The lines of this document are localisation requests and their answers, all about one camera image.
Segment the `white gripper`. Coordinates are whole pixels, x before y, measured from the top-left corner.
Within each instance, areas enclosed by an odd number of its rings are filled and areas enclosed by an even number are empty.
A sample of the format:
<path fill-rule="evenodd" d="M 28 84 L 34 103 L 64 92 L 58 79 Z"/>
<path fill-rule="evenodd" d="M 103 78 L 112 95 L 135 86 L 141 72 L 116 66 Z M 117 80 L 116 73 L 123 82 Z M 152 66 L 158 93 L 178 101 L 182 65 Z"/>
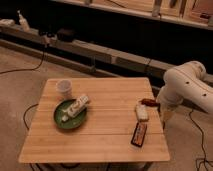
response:
<path fill-rule="evenodd" d="M 153 99 L 142 99 L 141 104 L 149 106 L 149 107 L 158 107 L 159 103 L 157 103 Z M 168 105 L 168 104 L 160 104 L 160 119 L 162 122 L 168 121 L 172 115 L 174 114 L 174 109 L 175 107 L 173 105 Z"/>

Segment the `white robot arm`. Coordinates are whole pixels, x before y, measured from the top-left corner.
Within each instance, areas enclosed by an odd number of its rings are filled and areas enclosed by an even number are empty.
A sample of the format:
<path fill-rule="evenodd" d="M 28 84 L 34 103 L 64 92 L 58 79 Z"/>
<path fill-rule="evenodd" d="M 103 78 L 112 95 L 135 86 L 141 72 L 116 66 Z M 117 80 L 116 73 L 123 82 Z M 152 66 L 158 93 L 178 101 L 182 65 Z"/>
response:
<path fill-rule="evenodd" d="M 157 107 L 162 122 L 169 120 L 174 110 L 187 99 L 213 114 L 213 87 L 204 82 L 205 66 L 199 61 L 190 61 L 168 69 L 163 76 L 164 85 L 155 100 L 144 98 L 142 105 Z"/>

